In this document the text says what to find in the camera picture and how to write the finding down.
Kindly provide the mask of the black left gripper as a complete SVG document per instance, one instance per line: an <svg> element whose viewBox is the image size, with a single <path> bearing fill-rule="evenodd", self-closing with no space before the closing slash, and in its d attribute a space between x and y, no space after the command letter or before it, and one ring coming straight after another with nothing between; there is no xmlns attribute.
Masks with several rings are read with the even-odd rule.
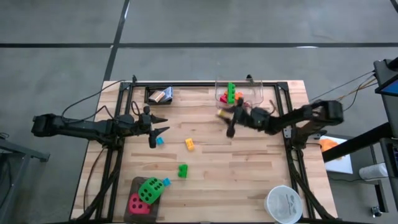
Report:
<svg viewBox="0 0 398 224"><path fill-rule="evenodd" d="M163 128L155 128L154 130L152 129L152 123L157 124L157 123L163 123L168 121L166 118L160 118L155 115L150 114L150 107L145 106L143 107L143 112L139 115L139 126L140 130L144 134L149 135L149 147L150 148L156 148L156 137L162 134L163 132L167 131L169 127L163 127Z"/></svg>

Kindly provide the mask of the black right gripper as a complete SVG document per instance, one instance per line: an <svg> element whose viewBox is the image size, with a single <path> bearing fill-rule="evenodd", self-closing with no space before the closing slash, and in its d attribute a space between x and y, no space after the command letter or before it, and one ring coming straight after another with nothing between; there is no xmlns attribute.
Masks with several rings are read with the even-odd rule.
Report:
<svg viewBox="0 0 398 224"><path fill-rule="evenodd" d="M228 123L228 137L234 136L235 124L240 124L245 127L255 129L257 131L265 131L268 126L270 118L269 116L267 119L260 122L254 120L253 117L251 116L251 111L250 113L247 112L243 98L240 98L235 106L222 109L222 112L233 114L232 118L224 119L224 121Z"/></svg>

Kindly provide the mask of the long green toy brick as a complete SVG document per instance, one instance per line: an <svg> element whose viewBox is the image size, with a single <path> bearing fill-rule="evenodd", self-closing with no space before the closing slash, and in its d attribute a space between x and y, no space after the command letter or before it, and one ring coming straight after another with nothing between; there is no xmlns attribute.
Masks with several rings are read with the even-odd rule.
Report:
<svg viewBox="0 0 398 224"><path fill-rule="evenodd" d="M227 104L235 104L236 85L229 82L227 85Z"/></svg>

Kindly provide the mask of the orange playing card box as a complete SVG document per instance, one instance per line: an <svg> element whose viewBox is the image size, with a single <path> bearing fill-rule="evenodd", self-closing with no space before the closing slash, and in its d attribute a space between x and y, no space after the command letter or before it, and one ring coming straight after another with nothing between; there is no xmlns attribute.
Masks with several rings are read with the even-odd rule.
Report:
<svg viewBox="0 0 398 224"><path fill-rule="evenodd" d="M148 101L151 103L158 103L164 95L165 93L163 91L156 90L148 97Z"/></svg>

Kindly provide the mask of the green foam dice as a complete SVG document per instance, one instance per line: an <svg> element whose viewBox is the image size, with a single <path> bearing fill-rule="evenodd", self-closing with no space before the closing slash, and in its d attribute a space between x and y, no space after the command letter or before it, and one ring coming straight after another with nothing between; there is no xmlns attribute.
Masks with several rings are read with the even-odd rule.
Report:
<svg viewBox="0 0 398 224"><path fill-rule="evenodd" d="M138 195L143 202L153 204L162 195L164 190L164 183L160 179L151 177L145 180L139 187Z"/></svg>

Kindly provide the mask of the red foam dice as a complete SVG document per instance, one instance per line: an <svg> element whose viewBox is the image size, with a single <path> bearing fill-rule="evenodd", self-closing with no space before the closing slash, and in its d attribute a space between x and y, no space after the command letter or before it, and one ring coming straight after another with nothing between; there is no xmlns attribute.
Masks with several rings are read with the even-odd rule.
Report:
<svg viewBox="0 0 398 224"><path fill-rule="evenodd" d="M150 214L150 205L143 202L138 193L133 193L129 198L127 210L130 214L148 215Z"/></svg>

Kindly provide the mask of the crumpled silver foil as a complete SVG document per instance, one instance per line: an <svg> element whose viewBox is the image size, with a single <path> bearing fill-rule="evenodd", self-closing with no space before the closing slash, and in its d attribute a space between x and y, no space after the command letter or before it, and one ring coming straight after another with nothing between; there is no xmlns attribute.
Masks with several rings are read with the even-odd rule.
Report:
<svg viewBox="0 0 398 224"><path fill-rule="evenodd" d="M144 102L148 105L169 105L174 96L172 86L147 86Z"/></svg>

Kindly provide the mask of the clear plastic bin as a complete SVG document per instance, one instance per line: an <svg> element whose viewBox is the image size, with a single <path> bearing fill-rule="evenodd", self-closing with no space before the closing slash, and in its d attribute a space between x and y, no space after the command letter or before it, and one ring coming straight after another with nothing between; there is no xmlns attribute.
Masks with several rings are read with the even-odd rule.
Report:
<svg viewBox="0 0 398 224"><path fill-rule="evenodd" d="M236 85L236 92L243 93L243 99L245 104L249 106L257 106L263 102L263 87L262 82L255 81L227 81L227 80L216 80L215 81L215 100L216 107L219 109L229 108L233 105L222 103L220 97L223 94L227 94L227 85L232 82Z"/></svg>

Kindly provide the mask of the dark dice tray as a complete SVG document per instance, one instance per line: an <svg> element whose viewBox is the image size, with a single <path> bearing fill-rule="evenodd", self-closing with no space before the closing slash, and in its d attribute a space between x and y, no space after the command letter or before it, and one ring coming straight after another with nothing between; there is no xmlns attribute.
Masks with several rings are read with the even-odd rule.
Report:
<svg viewBox="0 0 398 224"><path fill-rule="evenodd" d="M147 177L135 177L132 180L132 184L129 189L128 193L128 200L123 216L123 221L126 223L132 223L132 224L155 224L157 215L159 212L159 205L160 205L160 198L158 198L153 204L150 205L150 214L148 215L135 215L135 214L130 214L127 210L127 205L130 196L133 193L138 193L139 187L144 183L145 180L147 180Z"/></svg>

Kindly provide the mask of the orange object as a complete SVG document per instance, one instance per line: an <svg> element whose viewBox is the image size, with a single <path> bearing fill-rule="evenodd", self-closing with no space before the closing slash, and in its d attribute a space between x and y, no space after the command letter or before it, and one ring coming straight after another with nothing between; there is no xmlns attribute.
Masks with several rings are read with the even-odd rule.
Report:
<svg viewBox="0 0 398 224"><path fill-rule="evenodd" d="M331 148L336 147L338 145L337 142L335 142L331 139L321 139L321 140L319 140L319 143L321 145L322 152L330 150Z"/></svg>

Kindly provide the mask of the white board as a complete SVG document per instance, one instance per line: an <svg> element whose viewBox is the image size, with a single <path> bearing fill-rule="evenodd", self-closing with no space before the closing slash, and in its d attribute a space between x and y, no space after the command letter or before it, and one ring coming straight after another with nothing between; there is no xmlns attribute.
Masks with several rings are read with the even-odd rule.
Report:
<svg viewBox="0 0 398 224"><path fill-rule="evenodd" d="M341 138L334 138L330 136L322 136L320 139L331 139L338 144L346 142L346 139L341 139ZM333 161L326 162L325 163L325 168L327 171L330 172L339 172L343 174L353 174L353 167L351 164L351 158L350 155L345 155L343 157L337 158Z"/></svg>

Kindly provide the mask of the black diagonal bar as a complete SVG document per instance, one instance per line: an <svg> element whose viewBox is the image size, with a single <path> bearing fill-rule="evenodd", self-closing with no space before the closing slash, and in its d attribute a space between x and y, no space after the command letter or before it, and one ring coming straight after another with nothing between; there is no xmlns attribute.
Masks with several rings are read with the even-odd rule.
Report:
<svg viewBox="0 0 398 224"><path fill-rule="evenodd" d="M330 162L339 157L343 157L347 154L356 152L364 147L368 147L379 142L382 138L393 137L393 132L391 125L389 123L384 123L377 126L370 131L367 131L359 136L347 140L344 143L337 145L325 152L322 152L323 161Z"/></svg>

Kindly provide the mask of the grey metal side table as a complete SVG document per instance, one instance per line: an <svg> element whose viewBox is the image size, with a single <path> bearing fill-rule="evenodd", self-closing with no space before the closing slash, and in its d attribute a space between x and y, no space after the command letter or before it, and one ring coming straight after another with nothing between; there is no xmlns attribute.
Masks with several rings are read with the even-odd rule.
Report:
<svg viewBox="0 0 398 224"><path fill-rule="evenodd" d="M0 133L0 224L7 224L31 158L47 162L50 154L9 142Z"/></svg>

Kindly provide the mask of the white paper roll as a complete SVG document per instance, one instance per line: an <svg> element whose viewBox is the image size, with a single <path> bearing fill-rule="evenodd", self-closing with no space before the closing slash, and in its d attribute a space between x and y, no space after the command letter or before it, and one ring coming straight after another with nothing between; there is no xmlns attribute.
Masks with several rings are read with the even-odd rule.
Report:
<svg viewBox="0 0 398 224"><path fill-rule="evenodd" d="M365 181L379 180L388 177L385 163L378 163L359 170L359 176Z"/></svg>

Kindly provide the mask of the grey equipment stand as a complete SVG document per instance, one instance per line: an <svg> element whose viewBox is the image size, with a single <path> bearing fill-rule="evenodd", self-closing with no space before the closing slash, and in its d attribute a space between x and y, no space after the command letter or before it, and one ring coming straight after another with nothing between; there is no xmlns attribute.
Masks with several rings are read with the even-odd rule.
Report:
<svg viewBox="0 0 398 224"><path fill-rule="evenodd" d="M387 115L387 134L380 140L384 163L398 211L398 57L373 63L377 88Z"/></svg>

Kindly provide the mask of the blue screen tablet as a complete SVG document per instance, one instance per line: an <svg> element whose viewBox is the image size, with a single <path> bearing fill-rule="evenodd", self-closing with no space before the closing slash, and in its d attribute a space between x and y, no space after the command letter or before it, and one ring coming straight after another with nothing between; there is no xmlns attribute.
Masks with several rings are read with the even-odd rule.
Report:
<svg viewBox="0 0 398 224"><path fill-rule="evenodd" d="M390 79L375 89L380 95L398 96L398 78Z"/></svg>

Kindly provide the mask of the black aluminium table frame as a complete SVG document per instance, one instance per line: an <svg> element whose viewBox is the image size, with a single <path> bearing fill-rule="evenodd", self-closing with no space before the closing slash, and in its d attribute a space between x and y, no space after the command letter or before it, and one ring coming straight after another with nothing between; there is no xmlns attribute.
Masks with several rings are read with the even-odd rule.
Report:
<svg viewBox="0 0 398 224"><path fill-rule="evenodd" d="M302 80L262 83L265 100L260 107L272 111L271 99L277 105L273 116L308 103ZM215 81L139 81L131 96L140 108L144 105L144 87L155 85L174 87L170 105L150 106L156 116L168 119L154 125L170 126L160 135L165 144L150 149L146 135L126 139L116 199L110 201L110 189L99 218L123 221L133 178L168 177L172 184L160 198L158 222L274 222L264 208L266 195L278 185L292 187L286 156L286 152L292 152L285 147L284 134L270 136L236 125L234 138L227 138L226 124L216 117ZM188 138L193 139L193 151L185 145ZM325 210L337 217L318 147L308 145L302 158L308 186ZM177 175L180 164L188 165L186 179Z"/></svg>

